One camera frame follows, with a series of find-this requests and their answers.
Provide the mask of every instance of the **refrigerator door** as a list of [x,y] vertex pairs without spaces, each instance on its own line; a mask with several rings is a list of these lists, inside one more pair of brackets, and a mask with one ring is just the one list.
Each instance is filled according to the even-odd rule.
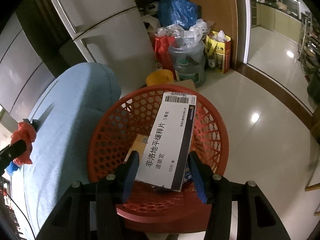
[[21,122],[23,118],[28,118],[32,108],[53,80],[54,76],[46,65],[41,63],[20,92],[10,115],[17,122]]
[[116,15],[75,40],[88,62],[111,68],[126,95],[155,70],[152,45],[137,8]]
[[0,62],[4,54],[6,54],[7,49],[21,30],[22,27],[17,15],[16,13],[13,13],[3,31],[0,33]]
[[40,64],[41,58],[21,31],[0,63],[0,104],[8,112],[23,86]]
[[72,39],[108,17],[136,6],[134,0],[52,0],[52,3]]

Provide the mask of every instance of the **cardboard box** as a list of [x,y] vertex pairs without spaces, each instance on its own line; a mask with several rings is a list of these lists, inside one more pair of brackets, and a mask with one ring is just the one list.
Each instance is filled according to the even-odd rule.
[[132,151],[137,151],[139,153],[139,162],[141,163],[141,158],[143,156],[144,149],[148,142],[148,136],[137,134],[131,148],[128,151],[126,158],[124,159],[124,163],[127,162]]
[[196,91],[196,86],[195,86],[194,82],[192,81],[192,79],[187,79],[187,80],[178,81],[178,82],[171,81],[171,82],[168,82],[167,84],[177,85],[177,86],[189,88],[193,91]]
[[176,92],[163,94],[136,180],[181,191],[195,114],[196,96]]

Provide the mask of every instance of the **kitchen counter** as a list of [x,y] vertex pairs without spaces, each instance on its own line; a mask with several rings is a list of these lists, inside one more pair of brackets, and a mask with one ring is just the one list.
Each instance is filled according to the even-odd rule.
[[259,3],[259,4],[263,4],[263,5],[266,5],[266,6],[269,6],[269,7],[271,7],[271,8],[274,8],[274,9],[276,9],[276,10],[278,10],[278,11],[280,11],[280,12],[283,12],[283,13],[289,15],[290,17],[292,17],[292,18],[294,18],[294,19],[296,19],[296,20],[298,20],[298,21],[301,22],[301,20],[299,19],[299,16],[295,16],[295,15],[292,14],[292,13],[288,13],[287,11],[280,9],[280,8],[279,8],[278,6],[276,6],[276,5],[269,4],[269,3],[259,2],[259,1],[257,1],[257,0],[251,0],[251,1],[252,1],[252,2],[256,2],[256,3]]
[[297,18],[284,10],[273,5],[256,2],[254,11],[254,0],[252,0],[252,19],[256,18],[255,26],[261,26],[267,30],[278,33],[289,40],[298,43],[302,30],[302,23]]

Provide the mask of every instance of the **black cable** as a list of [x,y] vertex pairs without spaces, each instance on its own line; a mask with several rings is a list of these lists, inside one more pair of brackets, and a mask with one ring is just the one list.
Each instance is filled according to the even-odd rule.
[[19,206],[13,201],[12,197],[10,197],[10,195],[9,195],[8,192],[4,189],[4,187],[2,187],[2,185],[0,185],[0,187],[2,188],[3,191],[6,192],[7,196],[11,199],[11,201],[17,206],[17,208],[20,210],[20,212],[22,213],[22,215],[25,217],[26,221],[28,222],[28,224],[29,224],[29,226],[30,226],[31,232],[32,232],[32,234],[33,234],[33,237],[34,237],[34,239],[36,239],[35,234],[34,234],[34,232],[33,232],[33,230],[32,230],[32,227],[31,227],[31,225],[30,225],[30,223],[29,223],[29,220],[27,219],[26,215],[22,212],[22,210],[19,208]]

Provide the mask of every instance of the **screw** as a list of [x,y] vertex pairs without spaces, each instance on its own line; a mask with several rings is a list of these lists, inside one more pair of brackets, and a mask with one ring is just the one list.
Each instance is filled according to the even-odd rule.
[[107,176],[107,180],[114,180],[116,178],[116,176],[114,174],[109,174]]
[[249,180],[247,183],[250,187],[255,187],[257,185],[257,183],[255,183],[253,180]]
[[71,184],[71,187],[77,188],[80,186],[80,182],[79,181],[75,181]]
[[214,175],[212,176],[212,178],[213,178],[214,180],[220,180],[222,177],[221,177],[221,175],[219,175],[219,174],[214,174]]

